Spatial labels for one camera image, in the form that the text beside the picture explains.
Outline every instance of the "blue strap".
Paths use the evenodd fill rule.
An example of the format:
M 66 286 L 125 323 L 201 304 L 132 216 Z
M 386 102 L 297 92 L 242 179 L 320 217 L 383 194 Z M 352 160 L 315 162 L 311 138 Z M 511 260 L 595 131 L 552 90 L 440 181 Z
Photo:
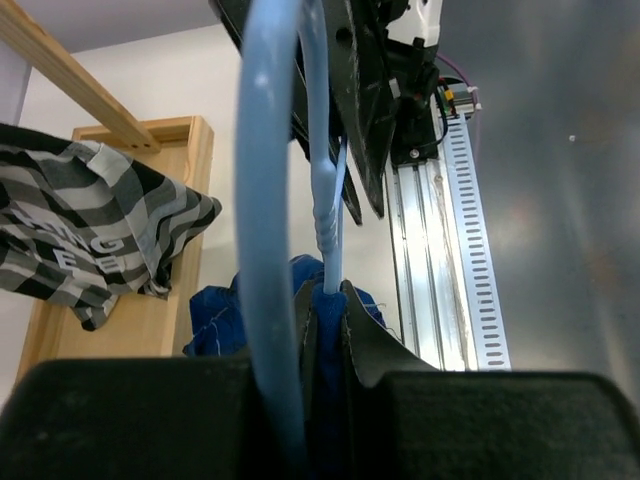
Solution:
M 239 290 L 245 330 L 268 418 L 295 474 L 304 472 L 307 465 L 287 263 L 287 147 L 298 31 L 307 82 L 318 244 L 331 264 L 332 280 L 327 285 L 335 287 L 337 271 L 339 286 L 339 195 L 346 139 L 342 166 L 339 162 L 336 169 L 329 158 L 327 38 L 321 0 L 253 0 L 242 47 L 235 145 Z

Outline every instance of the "wooden tray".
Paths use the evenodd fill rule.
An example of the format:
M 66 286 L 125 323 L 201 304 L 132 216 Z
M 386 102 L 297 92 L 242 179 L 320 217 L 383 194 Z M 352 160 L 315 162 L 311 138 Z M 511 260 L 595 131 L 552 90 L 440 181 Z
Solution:
M 135 156 L 146 165 L 191 188 L 209 189 L 213 131 L 202 117 L 141 122 L 160 142 L 158 153 L 136 153 L 104 127 L 77 128 L 74 140 L 96 140 Z M 68 307 L 42 300 L 34 304 L 18 380 L 33 365 L 54 358 L 157 357 L 181 354 L 191 338 L 189 299 L 198 287 L 202 234 L 174 261 L 168 300 L 145 295 L 120 297 L 107 323 L 95 332 L 82 330 Z

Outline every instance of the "gray floor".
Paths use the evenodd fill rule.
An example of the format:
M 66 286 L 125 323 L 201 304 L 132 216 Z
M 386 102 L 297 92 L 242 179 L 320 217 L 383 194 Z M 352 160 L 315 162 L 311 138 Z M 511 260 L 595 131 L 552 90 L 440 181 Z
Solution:
M 514 368 L 601 373 L 640 405 L 640 2 L 449 0 L 442 35 L 480 86 Z

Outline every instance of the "striped cloth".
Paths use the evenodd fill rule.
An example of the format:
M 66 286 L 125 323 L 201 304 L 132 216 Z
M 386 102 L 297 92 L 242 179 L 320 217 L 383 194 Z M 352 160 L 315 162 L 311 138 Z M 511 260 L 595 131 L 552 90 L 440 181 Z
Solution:
M 171 260 L 220 210 L 107 145 L 0 124 L 0 288 L 68 305 L 85 330 L 124 293 L 166 298 Z

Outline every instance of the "screw hole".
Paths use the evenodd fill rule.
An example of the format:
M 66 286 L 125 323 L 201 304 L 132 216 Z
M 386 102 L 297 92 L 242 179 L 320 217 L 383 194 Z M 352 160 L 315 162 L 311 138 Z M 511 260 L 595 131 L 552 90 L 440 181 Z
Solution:
M 337 42 L 345 48 L 351 48 L 353 43 L 353 33 L 346 27 L 339 28 L 336 32 Z

